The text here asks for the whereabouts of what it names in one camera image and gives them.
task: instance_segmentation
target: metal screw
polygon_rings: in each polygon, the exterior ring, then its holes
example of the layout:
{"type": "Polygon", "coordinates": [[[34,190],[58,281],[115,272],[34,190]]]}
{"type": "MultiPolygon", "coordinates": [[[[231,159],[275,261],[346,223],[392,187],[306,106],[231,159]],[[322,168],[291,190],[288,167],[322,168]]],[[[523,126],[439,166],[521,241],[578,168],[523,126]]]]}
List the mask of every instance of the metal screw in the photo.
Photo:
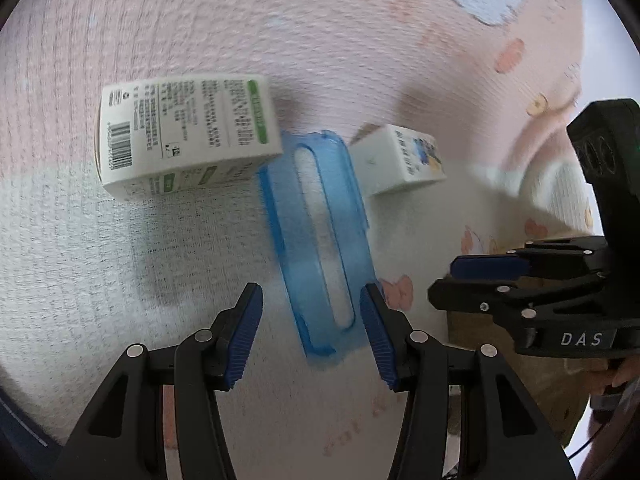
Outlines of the metal screw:
{"type": "Polygon", "coordinates": [[[493,345],[482,345],[480,351],[482,355],[486,355],[487,357],[496,357],[498,355],[498,351],[493,345]]]}
{"type": "Polygon", "coordinates": [[[425,343],[429,339],[429,335],[422,330],[414,330],[409,334],[409,338],[414,343],[425,343]]]}
{"type": "Polygon", "coordinates": [[[524,319],[533,319],[535,318],[538,313],[533,310],[532,308],[525,308],[523,309],[523,311],[520,313],[520,315],[524,318],[524,319]]]}
{"type": "Polygon", "coordinates": [[[127,355],[129,357],[138,357],[139,355],[142,355],[142,352],[144,351],[145,349],[142,348],[142,345],[131,345],[127,348],[127,355]]]}
{"type": "Polygon", "coordinates": [[[202,330],[198,330],[196,335],[193,337],[198,343],[206,343],[211,340],[213,334],[211,333],[211,330],[203,328],[202,330]]]}

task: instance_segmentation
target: human hand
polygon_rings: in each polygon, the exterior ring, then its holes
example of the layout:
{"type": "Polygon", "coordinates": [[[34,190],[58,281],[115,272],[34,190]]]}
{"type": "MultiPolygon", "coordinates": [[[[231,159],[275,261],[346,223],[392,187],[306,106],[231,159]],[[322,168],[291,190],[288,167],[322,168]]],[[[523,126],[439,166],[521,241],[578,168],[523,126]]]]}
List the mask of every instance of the human hand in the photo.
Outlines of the human hand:
{"type": "Polygon", "coordinates": [[[585,372],[584,387],[591,395],[602,395],[607,386],[617,387],[640,376],[640,355],[625,358],[617,370],[585,372]]]}

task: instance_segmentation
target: white cardboard box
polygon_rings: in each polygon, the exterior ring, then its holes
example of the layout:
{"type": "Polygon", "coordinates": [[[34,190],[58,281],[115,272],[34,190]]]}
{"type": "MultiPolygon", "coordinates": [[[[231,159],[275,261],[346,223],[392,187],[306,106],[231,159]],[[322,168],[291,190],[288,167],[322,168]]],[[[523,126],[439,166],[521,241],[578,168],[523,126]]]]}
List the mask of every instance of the white cardboard box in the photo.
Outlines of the white cardboard box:
{"type": "Polygon", "coordinates": [[[126,201],[247,178],[282,154],[267,80],[235,74],[106,86],[95,147],[104,189],[126,201]]]}
{"type": "Polygon", "coordinates": [[[386,124],[349,147],[364,196],[420,186],[446,178],[436,140],[386,124]]]}

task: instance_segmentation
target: blue gripper pad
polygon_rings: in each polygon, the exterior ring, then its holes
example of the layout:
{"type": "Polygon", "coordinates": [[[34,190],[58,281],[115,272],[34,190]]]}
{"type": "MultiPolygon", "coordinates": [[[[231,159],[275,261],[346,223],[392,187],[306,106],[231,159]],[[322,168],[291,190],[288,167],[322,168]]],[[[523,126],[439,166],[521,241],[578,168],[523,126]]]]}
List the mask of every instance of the blue gripper pad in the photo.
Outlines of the blue gripper pad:
{"type": "Polygon", "coordinates": [[[352,349],[368,344],[360,291],[375,282],[376,275],[362,197],[349,152],[337,134],[283,132],[282,145],[284,155],[259,173],[276,253],[306,356],[316,362],[339,361],[352,349]],[[318,165],[353,309],[353,323],[346,328],[335,322],[326,290],[316,234],[294,160],[300,148],[310,150],[318,165]]]}
{"type": "Polygon", "coordinates": [[[509,280],[516,281],[529,272],[529,261],[510,254],[486,256],[458,256],[450,266],[456,280],[509,280]]]}

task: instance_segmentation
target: small white box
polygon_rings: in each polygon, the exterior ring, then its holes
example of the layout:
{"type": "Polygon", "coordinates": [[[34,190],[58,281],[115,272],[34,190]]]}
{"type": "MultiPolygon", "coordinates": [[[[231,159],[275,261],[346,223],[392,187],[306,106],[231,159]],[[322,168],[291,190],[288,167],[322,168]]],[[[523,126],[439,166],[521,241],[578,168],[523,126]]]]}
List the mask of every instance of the small white box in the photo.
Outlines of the small white box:
{"type": "Polygon", "coordinates": [[[281,154],[262,76],[171,76],[102,90],[95,160],[117,199],[247,178],[281,154]]]}
{"type": "Polygon", "coordinates": [[[386,124],[349,147],[364,196],[420,186],[446,178],[436,140],[386,124]]]}

